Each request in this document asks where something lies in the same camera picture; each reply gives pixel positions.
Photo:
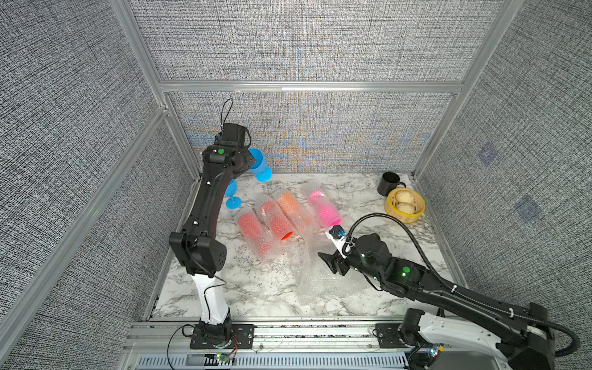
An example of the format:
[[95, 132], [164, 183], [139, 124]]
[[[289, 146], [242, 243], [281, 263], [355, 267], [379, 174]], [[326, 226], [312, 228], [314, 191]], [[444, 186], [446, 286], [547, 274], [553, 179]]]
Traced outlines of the bubble wrap sheet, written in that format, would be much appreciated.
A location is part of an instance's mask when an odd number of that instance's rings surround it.
[[297, 236], [286, 243], [285, 266], [294, 278], [294, 284], [285, 291], [287, 300], [298, 306], [320, 305], [332, 299], [350, 298], [376, 289], [354, 270], [345, 276], [332, 273], [318, 256], [331, 255], [335, 246], [322, 233]]

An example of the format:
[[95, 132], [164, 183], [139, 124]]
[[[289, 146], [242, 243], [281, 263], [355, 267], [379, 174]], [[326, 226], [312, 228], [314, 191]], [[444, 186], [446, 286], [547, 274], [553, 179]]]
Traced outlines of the blue wine glass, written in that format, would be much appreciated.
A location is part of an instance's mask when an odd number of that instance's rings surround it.
[[228, 184], [228, 187], [225, 191], [225, 196], [227, 197], [226, 200], [226, 207], [229, 210], [237, 210], [242, 205], [242, 199], [236, 196], [237, 193], [237, 180], [233, 179]]
[[271, 168], [267, 165], [264, 154], [256, 148], [250, 148], [249, 151], [255, 159], [255, 163], [251, 166], [250, 169], [250, 171], [254, 174], [255, 178], [262, 183], [271, 180], [273, 172]]

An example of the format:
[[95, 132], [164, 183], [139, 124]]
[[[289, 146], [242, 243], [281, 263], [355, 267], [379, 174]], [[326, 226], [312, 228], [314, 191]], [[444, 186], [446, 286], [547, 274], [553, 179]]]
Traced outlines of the pink wine glass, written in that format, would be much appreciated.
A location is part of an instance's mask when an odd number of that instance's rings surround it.
[[342, 216], [324, 191], [320, 189], [313, 190], [308, 194], [308, 202], [325, 228], [331, 228], [342, 223]]

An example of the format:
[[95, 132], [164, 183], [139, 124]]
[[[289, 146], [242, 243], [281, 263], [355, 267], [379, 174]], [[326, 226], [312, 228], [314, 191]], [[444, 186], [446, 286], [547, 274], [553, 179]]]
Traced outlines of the red wine glass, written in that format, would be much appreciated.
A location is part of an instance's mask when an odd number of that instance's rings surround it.
[[264, 201], [259, 207], [259, 211], [263, 222], [277, 240], [285, 241], [294, 234], [295, 229], [292, 223], [275, 201]]

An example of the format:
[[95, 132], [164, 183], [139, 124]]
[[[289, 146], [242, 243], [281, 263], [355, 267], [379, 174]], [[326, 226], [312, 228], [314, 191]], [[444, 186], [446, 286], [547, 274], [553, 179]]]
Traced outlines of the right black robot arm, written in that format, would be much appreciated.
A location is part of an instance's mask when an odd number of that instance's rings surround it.
[[452, 345], [480, 352], [511, 369], [552, 369], [558, 357], [576, 352], [581, 341], [570, 329], [549, 322], [535, 303], [524, 308], [470, 291], [413, 261], [393, 257], [377, 234], [350, 238], [336, 226], [325, 233], [333, 254], [319, 257], [334, 274], [354, 270], [381, 291], [452, 313], [437, 317], [410, 309], [399, 325], [399, 341], [416, 348]]

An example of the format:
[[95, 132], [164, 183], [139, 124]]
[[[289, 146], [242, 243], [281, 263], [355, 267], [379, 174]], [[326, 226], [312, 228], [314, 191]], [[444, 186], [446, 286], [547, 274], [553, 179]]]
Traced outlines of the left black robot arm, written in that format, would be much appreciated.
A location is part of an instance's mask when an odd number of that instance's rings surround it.
[[251, 134], [245, 126], [224, 123], [214, 143], [202, 152], [203, 170], [193, 206], [181, 231], [169, 236], [169, 245], [197, 287], [207, 325], [223, 324], [229, 314], [225, 281], [217, 276], [227, 258], [227, 248], [217, 240], [217, 221], [231, 181], [255, 164], [249, 147]]

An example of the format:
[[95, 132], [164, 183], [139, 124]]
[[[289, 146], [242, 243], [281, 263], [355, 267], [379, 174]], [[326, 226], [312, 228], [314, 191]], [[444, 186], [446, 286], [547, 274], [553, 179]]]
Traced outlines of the orange wrapped wine glass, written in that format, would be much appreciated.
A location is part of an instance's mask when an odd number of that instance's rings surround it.
[[280, 192], [276, 202], [302, 237], [311, 237], [314, 234], [318, 226], [315, 217], [291, 192]]

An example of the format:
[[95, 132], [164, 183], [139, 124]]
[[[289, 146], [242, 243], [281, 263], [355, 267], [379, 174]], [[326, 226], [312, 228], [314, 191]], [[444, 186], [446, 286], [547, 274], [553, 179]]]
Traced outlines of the coral wrapped wine glass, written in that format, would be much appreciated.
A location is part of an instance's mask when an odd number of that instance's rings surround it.
[[236, 224], [261, 261], [271, 261], [279, 256], [277, 241], [254, 212], [243, 212], [237, 217]]

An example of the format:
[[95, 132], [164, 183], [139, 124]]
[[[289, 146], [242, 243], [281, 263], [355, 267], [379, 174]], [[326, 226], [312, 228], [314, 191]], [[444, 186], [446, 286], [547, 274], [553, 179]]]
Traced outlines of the yellow bamboo steamer basket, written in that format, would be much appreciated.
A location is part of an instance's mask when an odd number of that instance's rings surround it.
[[392, 190], [384, 202], [385, 212], [404, 224], [412, 224], [422, 217], [426, 202], [416, 191], [401, 187]]

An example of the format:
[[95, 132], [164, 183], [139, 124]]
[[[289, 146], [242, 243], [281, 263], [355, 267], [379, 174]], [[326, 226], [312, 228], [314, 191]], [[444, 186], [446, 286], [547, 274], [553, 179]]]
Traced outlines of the upper white bun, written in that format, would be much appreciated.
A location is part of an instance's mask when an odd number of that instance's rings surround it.
[[411, 191], [397, 191], [395, 194], [395, 200], [397, 204], [405, 203], [405, 204], [415, 204], [415, 196]]

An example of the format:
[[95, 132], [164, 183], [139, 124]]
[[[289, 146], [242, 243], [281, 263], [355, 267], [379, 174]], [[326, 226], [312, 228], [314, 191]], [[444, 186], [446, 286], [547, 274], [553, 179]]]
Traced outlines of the black mug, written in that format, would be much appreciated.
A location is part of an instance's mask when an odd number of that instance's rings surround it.
[[407, 187], [406, 183], [401, 181], [398, 174], [393, 172], [385, 172], [382, 174], [381, 179], [377, 186], [377, 192], [383, 197], [388, 197], [391, 191], [398, 187]]

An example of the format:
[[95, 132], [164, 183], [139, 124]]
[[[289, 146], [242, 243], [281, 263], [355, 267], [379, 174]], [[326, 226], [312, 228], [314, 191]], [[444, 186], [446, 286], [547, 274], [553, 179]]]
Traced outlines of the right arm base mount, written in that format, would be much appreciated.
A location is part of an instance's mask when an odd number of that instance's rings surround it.
[[421, 336], [420, 319], [426, 314], [418, 308], [410, 308], [399, 322], [376, 324], [371, 334], [377, 338], [379, 348], [421, 348], [428, 344]]

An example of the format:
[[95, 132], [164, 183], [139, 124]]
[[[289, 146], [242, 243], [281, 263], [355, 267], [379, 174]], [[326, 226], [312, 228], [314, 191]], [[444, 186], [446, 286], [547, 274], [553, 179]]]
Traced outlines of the aluminium frame crossbar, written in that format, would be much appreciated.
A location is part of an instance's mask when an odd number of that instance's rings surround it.
[[364, 92], [460, 93], [463, 83], [447, 82], [289, 82], [289, 81], [160, 81], [162, 93], [172, 92]]

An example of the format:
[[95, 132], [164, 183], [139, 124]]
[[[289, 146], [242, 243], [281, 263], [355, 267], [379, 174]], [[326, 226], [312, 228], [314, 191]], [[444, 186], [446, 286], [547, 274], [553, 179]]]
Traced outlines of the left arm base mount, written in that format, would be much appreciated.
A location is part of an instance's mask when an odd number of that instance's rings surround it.
[[212, 325], [199, 321], [194, 325], [190, 349], [230, 350], [252, 349], [255, 326], [234, 324], [226, 319], [222, 324]]

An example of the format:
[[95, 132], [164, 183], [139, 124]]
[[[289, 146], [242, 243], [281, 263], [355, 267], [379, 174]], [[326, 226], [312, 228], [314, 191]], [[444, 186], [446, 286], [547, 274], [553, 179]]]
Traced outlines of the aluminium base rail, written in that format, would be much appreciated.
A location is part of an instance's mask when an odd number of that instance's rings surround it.
[[407, 369], [436, 354], [424, 345], [379, 348], [371, 331], [385, 318], [236, 319], [255, 326], [252, 349], [190, 349], [194, 318], [132, 324], [118, 369]]

